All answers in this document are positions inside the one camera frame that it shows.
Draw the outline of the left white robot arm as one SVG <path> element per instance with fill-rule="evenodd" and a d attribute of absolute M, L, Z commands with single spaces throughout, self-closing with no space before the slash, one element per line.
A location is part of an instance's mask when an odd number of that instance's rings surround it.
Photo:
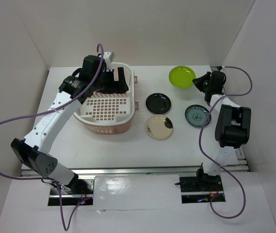
<path fill-rule="evenodd" d="M 114 80 L 114 57 L 113 52 L 86 56 L 82 67 L 59 86 L 49 114 L 44 115 L 23 139 L 15 138 L 11 143 L 12 150 L 25 166 L 44 178 L 58 181 L 68 194 L 80 191 L 86 184 L 49 152 L 66 122 L 93 93 L 124 94 L 128 91 L 122 67 L 118 68 L 118 80 Z"/>

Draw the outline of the green plate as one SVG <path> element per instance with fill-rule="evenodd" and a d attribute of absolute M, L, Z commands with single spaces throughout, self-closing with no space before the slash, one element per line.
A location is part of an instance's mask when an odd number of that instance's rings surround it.
<path fill-rule="evenodd" d="M 189 88 L 193 85 L 193 81 L 196 78 L 195 72 L 187 66 L 174 67 L 169 72 L 170 83 L 181 89 Z"/>

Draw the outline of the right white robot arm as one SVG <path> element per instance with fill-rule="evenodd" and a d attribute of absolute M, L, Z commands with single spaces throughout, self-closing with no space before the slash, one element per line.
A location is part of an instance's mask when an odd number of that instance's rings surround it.
<path fill-rule="evenodd" d="M 215 140 L 219 143 L 210 159 L 206 159 L 196 172 L 194 184 L 201 191 L 209 191 L 219 184 L 221 167 L 229 156 L 248 142 L 250 136 L 251 109 L 231 101 L 223 92 L 226 75 L 221 71 L 207 72 L 192 80 L 204 93 L 204 100 L 217 111 Z"/>

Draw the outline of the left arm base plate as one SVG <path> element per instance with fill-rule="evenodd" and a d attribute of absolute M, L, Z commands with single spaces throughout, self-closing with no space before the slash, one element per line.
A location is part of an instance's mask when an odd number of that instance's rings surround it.
<path fill-rule="evenodd" d="M 93 205 L 93 191 L 94 191 L 95 178 L 86 177 L 84 182 L 79 185 L 74 191 L 67 187 L 60 185 L 61 198 L 63 206 L 75 206 L 78 202 L 82 202 L 81 206 Z M 52 184 L 49 193 L 48 206 L 59 206 L 59 192 L 56 184 Z"/>

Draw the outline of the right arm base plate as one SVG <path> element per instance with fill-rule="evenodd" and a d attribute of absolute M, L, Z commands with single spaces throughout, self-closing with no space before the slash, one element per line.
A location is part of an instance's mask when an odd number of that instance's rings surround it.
<path fill-rule="evenodd" d="M 181 200 L 186 203 L 225 202 L 222 181 L 214 184 L 198 184 L 195 177 L 179 177 L 175 186 L 180 188 Z"/>

